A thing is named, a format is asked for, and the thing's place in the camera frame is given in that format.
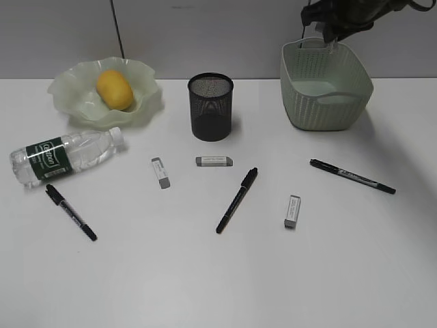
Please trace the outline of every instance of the eraser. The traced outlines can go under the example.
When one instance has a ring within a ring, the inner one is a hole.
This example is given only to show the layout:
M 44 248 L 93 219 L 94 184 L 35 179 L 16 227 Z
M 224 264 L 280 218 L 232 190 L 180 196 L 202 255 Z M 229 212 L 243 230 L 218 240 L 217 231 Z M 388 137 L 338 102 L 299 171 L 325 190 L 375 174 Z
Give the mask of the eraser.
M 296 229 L 300 208 L 300 197 L 291 195 L 288 204 L 287 216 L 285 217 L 284 225 L 286 228 Z
M 197 166 L 232 166 L 234 162 L 226 156 L 196 157 Z
M 155 171 L 156 177 L 159 180 L 159 185 L 161 189 L 166 189 L 170 187 L 170 180 L 167 172 L 165 171 L 163 162 L 159 157 L 152 159 L 153 170 Z

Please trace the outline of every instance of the black mesh pen holder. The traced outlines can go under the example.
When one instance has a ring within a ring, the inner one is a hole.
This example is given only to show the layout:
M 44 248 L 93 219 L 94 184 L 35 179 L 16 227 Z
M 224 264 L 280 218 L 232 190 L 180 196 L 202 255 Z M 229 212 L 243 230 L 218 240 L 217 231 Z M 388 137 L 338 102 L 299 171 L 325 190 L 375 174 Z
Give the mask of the black mesh pen holder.
M 188 82 L 194 136 L 218 141 L 230 134 L 233 89 L 232 80 L 219 73 L 199 74 Z

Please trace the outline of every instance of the basket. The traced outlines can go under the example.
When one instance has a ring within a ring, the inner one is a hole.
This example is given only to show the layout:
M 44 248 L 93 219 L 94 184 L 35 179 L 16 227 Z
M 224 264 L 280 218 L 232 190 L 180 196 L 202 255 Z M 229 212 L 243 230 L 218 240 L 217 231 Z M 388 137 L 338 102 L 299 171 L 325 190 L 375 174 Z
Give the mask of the basket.
M 373 83 L 348 46 L 330 49 L 321 38 L 306 38 L 282 48 L 281 91 L 294 126 L 340 131 L 363 112 Z

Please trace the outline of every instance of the bottle cap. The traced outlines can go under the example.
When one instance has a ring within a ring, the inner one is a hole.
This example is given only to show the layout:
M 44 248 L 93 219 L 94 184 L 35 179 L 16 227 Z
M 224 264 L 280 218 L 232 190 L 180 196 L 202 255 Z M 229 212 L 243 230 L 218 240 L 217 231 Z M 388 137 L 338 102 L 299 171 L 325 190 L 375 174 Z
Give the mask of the bottle cap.
M 112 136 L 115 147 L 118 147 L 118 146 L 121 146 L 122 144 L 124 144 L 123 134 L 118 126 L 110 129 L 109 134 Z

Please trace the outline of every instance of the marker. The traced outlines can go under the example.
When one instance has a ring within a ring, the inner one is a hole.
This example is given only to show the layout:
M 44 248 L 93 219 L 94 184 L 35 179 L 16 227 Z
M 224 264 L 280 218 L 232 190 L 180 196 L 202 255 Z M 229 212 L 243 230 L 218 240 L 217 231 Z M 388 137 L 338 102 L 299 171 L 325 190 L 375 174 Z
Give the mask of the marker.
M 353 181 L 357 181 L 359 183 L 362 183 L 363 185 L 369 186 L 369 187 L 373 187 L 375 189 L 381 190 L 381 191 L 385 191 L 386 193 L 390 193 L 392 195 L 395 194 L 396 189 L 390 188 L 388 186 L 386 186 L 385 184 L 376 182 L 376 181 L 372 181 L 370 179 L 364 178 L 362 176 L 359 176 L 358 174 L 353 174 L 351 172 L 348 172 L 344 169 L 340 169 L 334 165 L 322 162 L 322 161 L 318 161 L 317 159 L 311 159 L 309 161 L 309 164 L 318 168 L 318 169 L 323 169 L 324 171 L 327 171 L 329 173 L 332 174 L 336 174 L 338 176 L 343 176 L 344 178 L 353 180 Z
M 243 182 L 241 182 L 241 188 L 240 188 L 239 192 L 237 193 L 237 196 L 235 196 L 234 200 L 231 203 L 231 206 L 227 209 L 225 215 L 223 216 L 223 218 L 221 219 L 220 223 L 217 226 L 216 232 L 218 234 L 221 234 L 223 229 L 225 229 L 225 226 L 227 225 L 227 223 L 231 219 L 233 213 L 237 209 L 238 205 L 241 203 L 241 201 L 244 198 L 244 196 L 246 195 L 247 191 L 249 190 L 249 188 L 253 184 L 253 181 L 255 181 L 255 178 L 257 177 L 257 175 L 258 175 L 258 169 L 256 167 L 254 167 L 253 169 L 251 169 L 248 172 L 248 174 L 246 175 L 246 178 L 244 178 Z
M 52 199 L 52 201 L 62 207 L 64 211 L 67 212 L 68 216 L 70 216 L 74 222 L 84 231 L 84 233 L 91 239 L 92 241 L 97 240 L 96 234 L 94 234 L 93 230 L 81 219 L 79 214 L 76 213 L 75 210 L 67 203 L 64 197 L 52 186 L 51 184 L 46 185 L 46 193 Z

